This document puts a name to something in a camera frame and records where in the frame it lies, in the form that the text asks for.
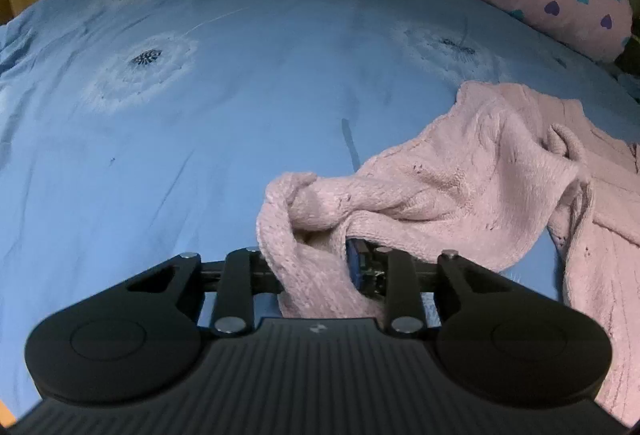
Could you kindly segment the pink knitted cardigan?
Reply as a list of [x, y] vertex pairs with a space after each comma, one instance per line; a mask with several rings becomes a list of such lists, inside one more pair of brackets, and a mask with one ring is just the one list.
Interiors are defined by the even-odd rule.
[[454, 249], [500, 271], [550, 233], [565, 302], [613, 344], [598, 403], [639, 418], [639, 149], [597, 129], [575, 99], [466, 82], [448, 114], [357, 173], [272, 181], [256, 233], [293, 318], [381, 315], [349, 277], [350, 238], [419, 259]]

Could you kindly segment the blue dandelion bed sheet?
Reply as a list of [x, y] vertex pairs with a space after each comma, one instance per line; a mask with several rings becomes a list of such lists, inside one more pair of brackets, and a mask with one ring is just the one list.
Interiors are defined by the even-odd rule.
[[181, 252], [255, 241], [284, 172], [352, 174], [466, 80], [578, 99], [634, 143], [589, 59], [479, 0], [40, 0], [1, 28], [1, 398], [47, 316]]

